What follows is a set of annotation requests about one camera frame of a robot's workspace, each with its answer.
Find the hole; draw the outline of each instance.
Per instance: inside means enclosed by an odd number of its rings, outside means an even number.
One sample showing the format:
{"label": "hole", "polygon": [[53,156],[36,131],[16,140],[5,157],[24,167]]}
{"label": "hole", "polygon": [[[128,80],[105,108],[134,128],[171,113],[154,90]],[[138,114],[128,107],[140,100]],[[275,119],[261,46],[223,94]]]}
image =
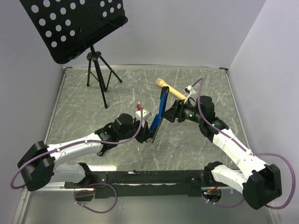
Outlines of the hole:
{"label": "hole", "polygon": [[70,4],[70,7],[71,7],[71,9],[75,9],[75,8],[76,8],[76,4],[75,4],[74,2],[72,2],[72,3]]}
{"label": "hole", "polygon": [[33,13],[38,13],[38,7],[36,5],[31,6],[31,11]]}
{"label": "hole", "polygon": [[70,31],[70,35],[71,35],[71,36],[74,36],[74,35],[75,35],[75,31],[74,31],[74,30],[71,30],[71,31]]}
{"label": "hole", "polygon": [[56,43],[56,41],[53,41],[53,42],[51,43],[51,46],[52,46],[53,48],[57,47],[57,43]]}
{"label": "hole", "polygon": [[52,36],[52,33],[51,33],[51,31],[46,31],[46,37],[51,37]]}
{"label": "hole", "polygon": [[70,21],[70,20],[66,20],[66,21],[65,21],[65,24],[66,24],[67,26],[69,26],[69,25],[71,24],[71,21]]}
{"label": "hole", "polygon": [[59,31],[61,31],[61,26],[60,26],[60,25],[57,25],[55,29],[56,29],[56,31],[59,32]]}
{"label": "hole", "polygon": [[61,8],[61,9],[60,9],[60,13],[61,13],[62,15],[66,14],[66,9],[65,9],[65,8]]}
{"label": "hole", "polygon": [[39,25],[44,26],[44,25],[46,25],[46,20],[44,20],[44,19],[40,19],[40,20],[38,21],[38,23],[39,23]]}
{"label": "hole", "polygon": [[66,36],[61,36],[60,39],[61,39],[62,42],[65,42],[66,41]]}
{"label": "hole", "polygon": [[56,14],[55,13],[51,13],[50,14],[50,19],[55,20],[56,19]]}
{"label": "hole", "polygon": [[43,0],[43,5],[45,7],[49,7],[50,6],[50,1],[49,0]]}

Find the black perforated music stand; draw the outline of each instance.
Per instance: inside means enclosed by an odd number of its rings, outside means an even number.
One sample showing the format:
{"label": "black perforated music stand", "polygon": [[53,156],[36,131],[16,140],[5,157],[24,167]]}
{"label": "black perforated music stand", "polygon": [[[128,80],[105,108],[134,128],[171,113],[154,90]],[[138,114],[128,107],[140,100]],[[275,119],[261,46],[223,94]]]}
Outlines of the black perforated music stand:
{"label": "black perforated music stand", "polygon": [[[95,52],[93,45],[128,22],[122,0],[20,0],[20,2],[54,61],[59,64],[77,58],[87,48],[91,48],[92,56],[97,56],[99,52]],[[105,108],[108,108],[104,94],[108,85],[105,86],[98,60],[93,59],[91,60],[95,64]]]}

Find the wire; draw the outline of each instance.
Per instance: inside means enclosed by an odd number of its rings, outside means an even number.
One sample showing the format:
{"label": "wire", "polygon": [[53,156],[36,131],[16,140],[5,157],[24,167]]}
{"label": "wire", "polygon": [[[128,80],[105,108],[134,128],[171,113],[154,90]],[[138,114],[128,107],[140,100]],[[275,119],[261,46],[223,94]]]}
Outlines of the wire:
{"label": "wire", "polygon": [[112,206],[110,207],[110,209],[108,209],[108,210],[106,210],[106,211],[96,211],[96,210],[93,210],[93,209],[87,207],[86,205],[83,205],[82,203],[80,203],[80,202],[78,202],[78,201],[76,200],[76,195],[77,195],[78,193],[80,193],[80,192],[93,192],[93,193],[94,193],[94,191],[92,191],[92,190],[79,190],[79,191],[77,191],[77,192],[74,194],[75,204],[78,204],[78,205],[80,205],[81,207],[83,207],[83,208],[85,208],[85,209],[87,209],[87,210],[90,210],[90,211],[92,211],[92,212],[94,212],[94,213],[98,213],[98,214],[107,213],[107,212],[111,211],[111,210],[116,206],[117,199],[118,199],[118,198],[117,198],[116,190],[115,190],[115,188],[114,188],[112,185],[110,185],[110,184],[108,184],[108,183],[93,183],[93,184],[88,184],[88,185],[86,185],[86,187],[91,187],[91,186],[96,186],[96,185],[105,185],[105,186],[110,187],[110,188],[113,190],[114,195],[115,195],[115,200],[114,200]]}
{"label": "wire", "polygon": [[275,209],[275,210],[284,209],[291,202],[291,199],[293,198],[294,193],[295,193],[295,189],[296,189],[296,175],[295,175],[295,171],[294,171],[292,165],[290,164],[290,162],[285,157],[283,157],[282,155],[276,154],[276,153],[255,153],[255,155],[276,156],[276,157],[282,159],[287,164],[288,168],[290,169],[290,172],[291,172],[291,175],[292,175],[292,187],[291,187],[291,192],[290,192],[286,202],[283,205],[280,205],[278,207],[266,205],[266,207],[269,208],[269,209]]}
{"label": "wire", "polygon": [[[87,142],[94,142],[94,143],[102,143],[102,144],[109,144],[109,145],[120,145],[120,144],[124,144],[124,143],[127,143],[131,140],[133,140],[140,132],[140,129],[142,127],[142,121],[143,121],[143,112],[142,112],[142,106],[140,104],[137,104],[140,108],[140,123],[139,123],[139,127],[136,131],[136,133],[129,139],[125,140],[125,141],[121,141],[121,142],[110,142],[110,141],[101,141],[101,140],[82,140],[82,141],[76,141],[76,142],[73,142],[73,143],[70,143],[70,144],[67,144],[67,145],[64,145],[64,146],[61,146],[59,148],[59,150],[63,150],[65,148],[68,148],[70,146],[75,146],[75,145],[78,145],[78,144],[81,144],[81,143],[87,143]],[[13,176],[13,178],[11,179],[10,181],[10,187],[12,189],[20,189],[20,188],[23,188],[26,186],[26,184],[23,184],[23,185],[20,185],[20,186],[14,186],[14,181],[17,177],[17,175],[30,163],[38,160],[39,158],[42,158],[43,156],[46,156],[46,155],[49,155],[51,153],[55,153],[58,151],[58,148],[55,148],[53,150],[50,150],[48,152],[45,152],[45,153],[42,153],[34,158],[32,158],[31,160],[27,161],[26,163],[24,163],[19,169],[18,171],[15,173],[15,175]]]}
{"label": "wire", "polygon": [[18,175],[18,174],[25,168],[25,166],[27,166],[28,164],[34,162],[35,160],[38,160],[39,158],[42,158],[42,157],[46,156],[46,155],[49,155],[49,154],[51,154],[51,153],[54,153],[54,152],[57,152],[57,149],[56,149],[56,148],[53,149],[53,150],[50,150],[50,151],[48,151],[48,152],[42,153],[42,154],[40,154],[40,155],[38,155],[38,156],[32,158],[31,160],[27,161],[26,163],[24,163],[24,164],[18,169],[18,171],[15,173],[15,175],[13,176],[13,178],[11,179],[11,181],[10,181],[10,187],[11,187],[12,189],[20,189],[20,188],[25,187],[25,186],[26,186],[25,184],[20,185],[20,186],[14,186],[14,181],[15,181],[17,175]]}
{"label": "wire", "polygon": [[215,191],[217,188],[219,188],[219,186],[220,186],[220,183],[218,183],[217,186],[216,186],[214,189],[208,190],[208,192],[213,192],[213,191]]}
{"label": "wire", "polygon": [[[216,131],[218,131],[219,133],[223,134],[224,136],[228,137],[229,139],[231,139],[235,144],[237,144],[241,149],[243,149],[244,151],[246,151],[246,149],[244,147],[242,147],[235,139],[232,139],[228,134],[222,132],[220,129],[214,127],[203,115],[202,111],[201,111],[201,108],[200,108],[200,95],[201,95],[201,88],[203,86],[203,83],[204,83],[204,78],[200,78],[199,80],[197,80],[193,86],[195,84],[197,84],[198,82],[200,82],[200,87],[199,87],[199,93],[198,93],[198,98],[197,98],[197,104],[198,104],[198,110],[199,110],[199,113],[202,117],[202,119],[209,125],[211,126],[213,129],[215,129]],[[276,156],[276,157],[279,157],[280,159],[282,159],[288,166],[290,172],[291,172],[291,176],[292,176],[292,188],[291,188],[291,192],[286,200],[286,202],[281,205],[281,206],[278,206],[278,207],[273,207],[273,206],[269,206],[269,205],[266,205],[267,208],[269,209],[275,209],[275,210],[279,210],[279,209],[284,209],[292,200],[293,196],[294,196],[294,193],[295,193],[295,189],[296,189],[296,175],[295,175],[295,172],[294,172],[294,169],[292,167],[292,165],[290,164],[290,162],[285,158],[283,157],[282,155],[279,155],[279,154],[276,154],[276,153],[256,153],[255,155],[272,155],[272,156]]]}
{"label": "wire", "polygon": [[227,138],[231,139],[238,147],[240,147],[243,151],[247,151],[247,149],[245,149],[238,141],[236,141],[235,139],[231,138],[228,134],[224,133],[222,130],[220,130],[219,128],[214,127],[203,115],[201,108],[200,108],[200,93],[201,93],[201,88],[203,86],[204,83],[204,78],[200,78],[199,80],[197,80],[193,85],[195,85],[196,83],[200,82],[200,86],[199,86],[199,96],[197,98],[197,107],[200,113],[200,116],[202,117],[202,119],[209,125],[211,126],[213,129],[215,129],[216,131],[218,131],[219,133],[223,134],[224,136],[226,136]]}

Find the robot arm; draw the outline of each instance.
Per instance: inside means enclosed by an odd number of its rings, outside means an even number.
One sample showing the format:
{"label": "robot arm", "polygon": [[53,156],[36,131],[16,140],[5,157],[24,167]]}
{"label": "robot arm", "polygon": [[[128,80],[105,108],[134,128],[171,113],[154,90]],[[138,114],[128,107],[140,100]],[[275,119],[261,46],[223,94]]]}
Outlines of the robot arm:
{"label": "robot arm", "polygon": [[216,131],[201,117],[197,103],[192,105],[190,98],[176,100],[173,106],[163,113],[163,118],[170,122],[177,119],[183,122],[186,119],[199,124],[201,133],[213,144],[224,151],[240,169],[232,170],[221,162],[209,163],[205,167],[205,180],[207,183],[221,182],[241,192],[246,202],[254,209],[259,209],[272,200],[282,195],[280,170],[275,165],[268,165],[263,160],[254,156],[233,134],[229,127],[215,116],[212,98],[200,97],[200,108],[204,117],[212,126],[221,130]]}
{"label": "robot arm", "polygon": [[38,190],[49,182],[73,182],[83,186],[91,180],[89,167],[85,163],[76,165],[64,165],[64,163],[87,154],[102,156],[107,150],[116,147],[120,140],[129,139],[125,141],[128,142],[135,138],[143,143],[152,139],[153,143],[163,120],[161,115],[165,111],[168,91],[169,89],[165,89],[160,97],[159,114],[155,116],[150,128],[146,121],[151,117],[150,111],[138,106],[135,119],[129,114],[121,114],[114,122],[106,124],[103,128],[83,138],[48,146],[43,141],[35,143],[18,162],[18,168],[41,154],[51,153],[30,162],[21,170],[27,189]]}

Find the purple cable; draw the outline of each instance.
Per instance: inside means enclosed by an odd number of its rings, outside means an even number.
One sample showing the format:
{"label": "purple cable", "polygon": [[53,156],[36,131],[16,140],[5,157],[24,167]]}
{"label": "purple cable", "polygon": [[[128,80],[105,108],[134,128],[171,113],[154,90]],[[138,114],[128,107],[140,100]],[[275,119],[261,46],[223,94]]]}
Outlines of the purple cable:
{"label": "purple cable", "polygon": [[[203,115],[202,111],[201,111],[201,108],[200,108],[200,94],[201,94],[201,88],[203,86],[203,83],[204,83],[204,78],[200,78],[199,80],[197,80],[194,84],[192,84],[192,87],[197,84],[198,82],[200,82],[200,87],[199,87],[199,93],[198,93],[198,98],[197,98],[197,104],[198,104],[198,110],[199,110],[199,113],[200,113],[200,116],[203,118],[203,120],[209,125],[211,126],[213,129],[215,129],[216,131],[218,131],[219,133],[223,134],[224,136],[226,136],[227,138],[231,139],[235,144],[237,144],[237,146],[239,146],[242,150],[246,151],[246,149],[241,146],[235,139],[232,139],[228,134],[222,132],[220,129],[214,127],[206,118],[205,116]],[[276,153],[256,153],[255,155],[272,155],[272,156],[276,156],[276,157],[279,157],[280,159],[282,159],[283,161],[285,161],[285,163],[287,164],[287,166],[289,167],[290,169],[290,172],[291,172],[291,175],[292,175],[292,188],[291,188],[291,192],[290,192],[290,195],[288,196],[288,199],[286,200],[286,202],[281,205],[281,206],[278,206],[278,207],[273,207],[273,206],[269,206],[269,205],[266,205],[267,208],[270,208],[270,209],[284,209],[290,202],[291,202],[291,199],[293,198],[294,196],[294,193],[295,193],[295,189],[296,189],[296,175],[295,175],[295,172],[294,172],[294,169],[292,167],[292,165],[290,164],[290,162],[285,158],[283,157],[282,155],[279,155],[279,154],[276,154]],[[239,202],[237,205],[232,205],[233,207],[230,207],[230,208],[234,208],[234,207],[237,207],[239,206],[240,204],[242,204],[243,202]]]}
{"label": "purple cable", "polygon": [[295,193],[295,189],[296,189],[296,175],[295,175],[295,171],[294,171],[292,165],[290,164],[290,162],[285,157],[283,157],[282,155],[276,154],[276,153],[255,153],[255,155],[272,155],[272,156],[279,157],[280,159],[285,161],[288,168],[290,169],[290,172],[291,172],[291,175],[292,175],[292,188],[291,188],[290,195],[288,196],[288,199],[286,200],[286,202],[283,205],[280,205],[278,207],[273,207],[273,206],[266,205],[266,207],[269,208],[269,209],[275,209],[275,210],[284,209],[291,202],[291,199],[293,198],[294,193]]}
{"label": "purple cable", "polygon": [[[125,140],[125,141],[121,141],[121,142],[110,142],[110,141],[101,141],[101,140],[81,140],[81,141],[76,141],[76,142],[73,142],[73,143],[70,143],[70,144],[67,144],[65,146],[61,146],[59,149],[62,150],[62,149],[65,149],[67,147],[70,147],[70,146],[74,146],[74,145],[77,145],[77,144],[81,144],[81,143],[86,143],[86,142],[94,142],[94,143],[104,143],[104,144],[110,144],[110,145],[119,145],[119,144],[124,144],[124,143],[127,143],[131,140],[133,140],[139,133],[141,127],[142,127],[142,121],[143,121],[143,112],[142,112],[142,106],[140,104],[137,104],[140,108],[140,123],[139,123],[139,127],[136,131],[136,133],[131,137],[129,138],[128,140]],[[27,166],[28,164],[34,162],[35,160],[38,160],[39,158],[45,156],[45,155],[49,155],[51,153],[54,153],[54,152],[57,152],[57,148],[53,149],[53,150],[50,150],[48,152],[45,152],[43,154],[40,154],[34,158],[32,158],[31,160],[27,161],[26,163],[24,163],[19,169],[18,171],[15,173],[15,175],[13,176],[13,178],[11,179],[10,181],[10,187],[12,189],[20,189],[20,188],[23,188],[25,187],[26,185],[23,184],[21,186],[14,186],[14,181],[17,177],[17,175],[25,168],[25,166]]]}
{"label": "purple cable", "polygon": [[223,134],[224,136],[226,136],[227,138],[231,139],[238,147],[240,147],[243,151],[247,151],[239,142],[237,142],[235,139],[232,139],[228,134],[224,133],[223,131],[221,131],[219,128],[214,127],[203,115],[201,108],[200,108],[200,93],[201,93],[201,88],[203,86],[204,83],[204,78],[200,78],[199,80],[197,80],[195,83],[200,82],[200,87],[199,87],[199,95],[197,98],[197,107],[200,113],[200,116],[202,117],[202,119],[209,125],[211,126],[213,129],[215,129],[216,131],[218,131],[219,133]]}
{"label": "purple cable", "polygon": [[115,188],[114,188],[113,186],[111,186],[111,185],[108,184],[108,183],[93,183],[93,184],[88,184],[88,185],[86,185],[86,187],[91,187],[91,186],[96,186],[96,185],[106,185],[106,186],[110,187],[110,188],[113,190],[114,195],[115,195],[115,200],[114,200],[114,203],[112,204],[112,206],[111,206],[110,209],[108,209],[108,210],[106,210],[106,211],[96,211],[96,210],[93,210],[93,209],[91,209],[91,208],[89,208],[89,207],[87,207],[87,206],[81,204],[80,202],[78,202],[78,201],[76,200],[76,195],[77,195],[79,192],[93,192],[92,190],[80,190],[80,191],[77,191],[77,192],[74,194],[74,200],[75,200],[75,203],[78,204],[78,205],[80,205],[80,206],[83,207],[83,208],[86,208],[87,210],[90,210],[90,211],[95,212],[95,213],[98,213],[98,214],[107,213],[107,212],[111,211],[111,210],[115,207],[115,205],[116,205],[116,203],[117,203],[117,193],[116,193],[116,190],[115,190]]}
{"label": "purple cable", "polygon": [[14,186],[14,181],[15,181],[17,175],[18,175],[18,174],[24,169],[24,167],[27,166],[28,164],[34,162],[35,160],[38,160],[39,158],[41,158],[41,157],[43,157],[43,156],[45,156],[45,155],[49,155],[49,154],[54,153],[54,152],[57,152],[57,149],[56,149],[56,148],[53,149],[53,150],[50,150],[50,151],[48,151],[48,152],[46,152],[46,153],[42,153],[42,154],[40,154],[40,155],[38,155],[38,156],[32,158],[31,160],[27,161],[26,163],[24,163],[24,164],[18,169],[18,171],[15,173],[15,175],[13,176],[13,178],[11,179],[11,181],[10,181],[10,187],[11,187],[12,189],[20,189],[20,188],[25,187],[25,184],[23,184],[23,185],[21,185],[21,186]]}

